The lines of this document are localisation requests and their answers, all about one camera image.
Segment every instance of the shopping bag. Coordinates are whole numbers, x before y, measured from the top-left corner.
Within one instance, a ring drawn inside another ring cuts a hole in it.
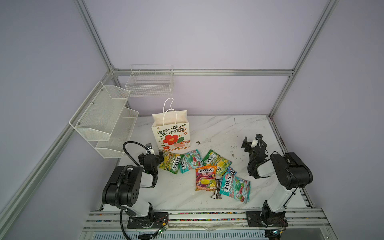
[[[172,99],[170,109],[164,112],[166,102]],[[160,151],[174,151],[190,148],[190,129],[187,111],[176,111],[172,108],[173,98],[164,102],[163,112],[152,114],[153,135]]]

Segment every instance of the white marble surface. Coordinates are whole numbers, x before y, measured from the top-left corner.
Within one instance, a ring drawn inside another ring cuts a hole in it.
[[[282,150],[273,134],[268,119],[264,115],[255,116],[188,116],[191,129],[191,148],[178,150],[185,153],[198,149],[204,157],[210,149],[232,161],[231,167],[237,171],[237,176],[251,181],[250,201],[243,204],[231,197],[223,196],[221,200],[212,199],[212,192],[195,191],[195,171],[190,170],[184,174],[180,171],[177,175],[159,169],[158,181],[154,188],[140,188],[139,200],[152,203],[156,210],[204,210],[204,209],[246,209],[262,207],[273,193],[278,180],[276,175],[269,178],[254,179],[247,172],[249,156],[241,144],[244,137],[248,141],[256,136],[263,135],[263,140],[268,144],[267,151],[271,154]],[[142,144],[152,143],[157,154],[157,145],[153,136],[151,125],[152,117],[138,117],[134,127],[131,141]],[[143,148],[128,144],[127,151],[137,159]],[[125,166],[133,162],[124,156],[119,165]],[[306,207],[300,194],[296,194],[288,204],[289,208]],[[104,211],[116,211],[116,207],[105,205]]]

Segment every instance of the green candy bag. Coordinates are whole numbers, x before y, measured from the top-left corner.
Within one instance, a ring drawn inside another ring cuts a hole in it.
[[[163,156],[164,161],[160,163],[159,168],[177,174],[177,171],[179,170],[179,162],[183,155],[172,152],[163,152]]]
[[[179,163],[181,173],[202,166],[203,162],[201,161],[201,156],[197,149],[184,154]]]
[[[216,174],[218,176],[223,176],[227,171],[227,168],[231,165],[231,161],[225,159],[224,157],[218,155],[212,149],[206,154],[203,159],[204,166],[216,165],[217,171]]]

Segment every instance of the white wire basket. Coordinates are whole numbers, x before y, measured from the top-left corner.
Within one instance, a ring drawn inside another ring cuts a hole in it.
[[[135,110],[123,108],[109,141],[100,141],[95,147],[103,158],[121,158],[124,155],[122,145],[131,138],[138,115]]]
[[[129,91],[125,89],[102,84],[73,127],[87,141],[109,141],[128,96]]]
[[[85,102],[70,120],[70,125],[97,150],[103,158],[121,158],[122,145],[131,137],[139,112],[126,107],[129,91],[117,86],[100,88],[91,102]],[[79,111],[85,105],[84,113]]]
[[[125,85],[132,97],[170,96],[174,78],[172,65],[131,65]]]

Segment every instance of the small candy wrapper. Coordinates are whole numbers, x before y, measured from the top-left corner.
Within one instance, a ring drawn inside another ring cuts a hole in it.
[[[184,154],[179,163],[181,173],[185,173],[191,169],[202,166],[204,165],[197,149]]]
[[[217,189],[216,183],[216,166],[203,166],[196,168],[196,191],[207,190],[214,191]]]
[[[217,184],[217,189],[212,192],[211,198],[213,198],[213,199],[223,199],[221,197],[221,194],[220,194],[221,179],[220,180],[216,179],[216,184]]]
[[[160,163],[159,168],[177,174],[177,171],[179,170],[179,162],[183,155],[172,152],[163,152],[163,156],[164,161]]]
[[[250,181],[236,177],[230,172],[226,172],[223,176],[220,194],[233,197],[246,204],[249,201],[250,189]]]
[[[204,157],[203,163],[204,163],[204,166],[216,165],[217,175],[223,176],[224,173],[227,171],[227,168],[229,167],[229,165],[231,165],[232,162],[218,155],[217,153],[215,153],[215,151],[211,149]]]

